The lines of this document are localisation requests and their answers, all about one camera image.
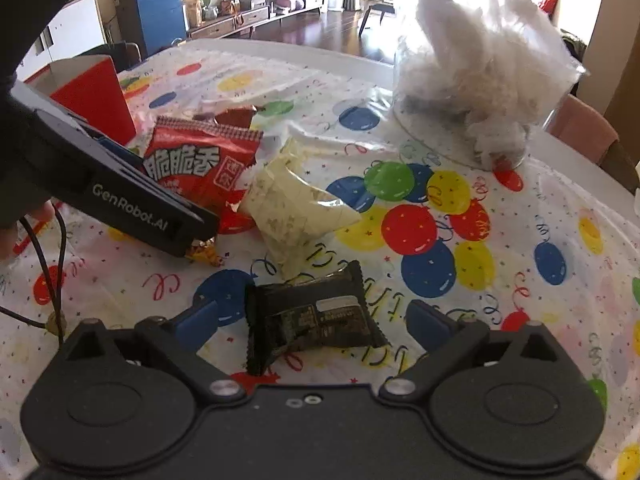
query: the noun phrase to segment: pink cloth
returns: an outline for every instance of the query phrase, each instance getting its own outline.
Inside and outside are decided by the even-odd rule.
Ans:
[[[619,139],[609,121],[572,95],[562,103],[549,133],[594,164],[598,164]]]

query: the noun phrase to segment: pink chair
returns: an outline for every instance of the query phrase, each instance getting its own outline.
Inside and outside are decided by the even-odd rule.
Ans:
[[[631,193],[636,192],[638,174],[620,144],[618,133],[589,105],[568,95],[548,132],[599,165]]]

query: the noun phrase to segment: balloon print tablecloth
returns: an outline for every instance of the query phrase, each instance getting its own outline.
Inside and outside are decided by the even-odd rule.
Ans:
[[[120,79],[138,131],[131,145],[141,152],[159,114],[263,106],[252,124],[265,131],[258,164],[243,175],[241,188],[287,136],[296,136],[307,155],[304,178],[362,216],[313,244],[297,279],[360,260],[371,315],[390,345],[288,354],[264,377],[250,378],[244,373],[244,284],[279,280],[255,228],[241,222],[229,229],[234,234],[219,236],[224,266],[215,269],[63,208],[69,231],[63,309],[71,329],[83,317],[100,317],[108,326],[172,317],[190,306],[197,290],[216,295],[221,308],[221,327],[200,355],[243,384],[378,387],[422,354],[403,322],[415,298],[454,318],[478,316],[498,330],[541,320],[606,405],[606,427],[590,464],[607,479],[635,478],[640,230],[633,224],[533,158],[516,171],[491,174],[439,157],[398,127],[389,92],[361,81],[191,47],[167,50]],[[55,224],[40,232],[52,266],[58,237]],[[0,276],[0,304],[40,319],[52,309],[28,243]],[[17,479],[34,466],[18,410],[57,343],[6,317],[0,336],[0,476]]]

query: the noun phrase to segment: metal screw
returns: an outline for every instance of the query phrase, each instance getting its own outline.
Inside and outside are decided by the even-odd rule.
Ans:
[[[220,379],[209,385],[209,390],[219,397],[232,397],[242,390],[242,386],[231,379]]]
[[[305,397],[305,402],[307,404],[320,404],[322,402],[322,397],[311,394]]]
[[[290,408],[302,408],[305,403],[302,402],[302,399],[287,399],[285,405],[289,406]]]
[[[415,391],[415,383],[409,379],[391,379],[385,383],[385,390],[395,396],[409,395]]]

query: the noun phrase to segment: wooden floor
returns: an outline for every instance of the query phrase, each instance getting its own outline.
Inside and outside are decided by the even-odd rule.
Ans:
[[[385,15],[380,24],[380,14],[372,12],[367,28],[359,38],[362,16],[362,12],[335,11],[318,15],[317,11],[310,10],[258,27],[254,40],[314,46],[393,64],[398,20]]]

